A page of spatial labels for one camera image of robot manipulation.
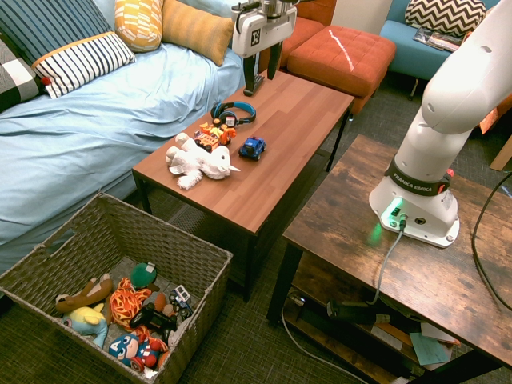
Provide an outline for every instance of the orange ottoman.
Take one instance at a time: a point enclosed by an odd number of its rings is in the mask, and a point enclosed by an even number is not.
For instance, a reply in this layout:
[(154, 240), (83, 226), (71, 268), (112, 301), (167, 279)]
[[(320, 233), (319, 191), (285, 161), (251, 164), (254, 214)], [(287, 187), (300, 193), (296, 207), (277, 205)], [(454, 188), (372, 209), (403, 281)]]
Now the orange ottoman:
[(395, 44), (376, 34), (327, 26), (288, 58), (292, 74), (355, 97), (358, 114), (376, 91), (393, 60)]

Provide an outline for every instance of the striped pillow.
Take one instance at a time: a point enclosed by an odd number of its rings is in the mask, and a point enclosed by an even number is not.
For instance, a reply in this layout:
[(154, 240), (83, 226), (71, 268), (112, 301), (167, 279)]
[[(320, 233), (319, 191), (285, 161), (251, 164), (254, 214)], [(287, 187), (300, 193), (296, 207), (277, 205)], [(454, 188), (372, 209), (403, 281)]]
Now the striped pillow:
[(133, 52), (160, 46), (162, 4), (163, 0), (116, 0), (115, 31)]
[(234, 23), (177, 0), (165, 0), (162, 10), (162, 41), (190, 48), (221, 66)]
[(135, 61), (93, 0), (1, 0), (0, 30), (52, 98)]

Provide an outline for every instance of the rustic wooden side table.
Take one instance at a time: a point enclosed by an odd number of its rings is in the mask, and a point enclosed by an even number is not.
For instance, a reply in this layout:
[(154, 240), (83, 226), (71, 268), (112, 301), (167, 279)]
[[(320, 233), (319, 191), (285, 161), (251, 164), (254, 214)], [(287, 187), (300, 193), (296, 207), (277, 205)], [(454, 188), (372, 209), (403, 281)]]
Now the rustic wooden side table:
[[(291, 286), (324, 311), (329, 296), (336, 297), (340, 290), (350, 293), (354, 286), (370, 290), (366, 300), (372, 299), (381, 264), (397, 234), (381, 228), (368, 197), (394, 152), (358, 136), (286, 229), (283, 236), (288, 245), (267, 314), (271, 323), (280, 321)], [(473, 350), (427, 371), (412, 381), (415, 384), (454, 384), (500, 366), (512, 367), (512, 312), (494, 298), (482, 281), (470, 244), (474, 224), (490, 190), (457, 176), (450, 188), (458, 199), (458, 238), (448, 248), (439, 249), (403, 237), (385, 268), (381, 296), (418, 314)], [(510, 212), (510, 198), (496, 194), (480, 223), (477, 239), (482, 264), (507, 302), (512, 302)], [(287, 323), (344, 358), (367, 378), (380, 383), (396, 378), (318, 332), (301, 318), (300, 311), (292, 312), (293, 307), (288, 311), (285, 308)], [(399, 353), (405, 356), (410, 351)]]

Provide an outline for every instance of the yellow pillow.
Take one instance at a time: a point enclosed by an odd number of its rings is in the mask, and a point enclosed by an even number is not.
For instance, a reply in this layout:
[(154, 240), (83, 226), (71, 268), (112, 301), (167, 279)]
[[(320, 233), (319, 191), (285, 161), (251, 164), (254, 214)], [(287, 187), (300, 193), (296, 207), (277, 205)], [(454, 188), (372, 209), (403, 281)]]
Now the yellow pillow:
[(190, 48), (221, 66), (233, 37), (230, 18), (213, 16), (177, 0), (165, 0), (162, 10), (162, 41)]
[(163, 0), (116, 0), (115, 32), (133, 52), (160, 46), (162, 4)]

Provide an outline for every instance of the white plush lamb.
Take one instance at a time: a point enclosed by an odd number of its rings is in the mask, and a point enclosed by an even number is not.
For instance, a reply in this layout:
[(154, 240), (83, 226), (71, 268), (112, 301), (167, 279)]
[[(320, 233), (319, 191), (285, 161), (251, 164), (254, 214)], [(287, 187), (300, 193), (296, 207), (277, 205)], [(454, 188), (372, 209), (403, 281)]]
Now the white plush lamb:
[(167, 150), (166, 161), (172, 174), (184, 174), (178, 179), (178, 186), (189, 190), (202, 179), (202, 173), (209, 178), (221, 179), (230, 175), (232, 170), (240, 171), (231, 165), (230, 151), (218, 146), (211, 153), (200, 148), (187, 134), (176, 136), (181, 149), (172, 146)]

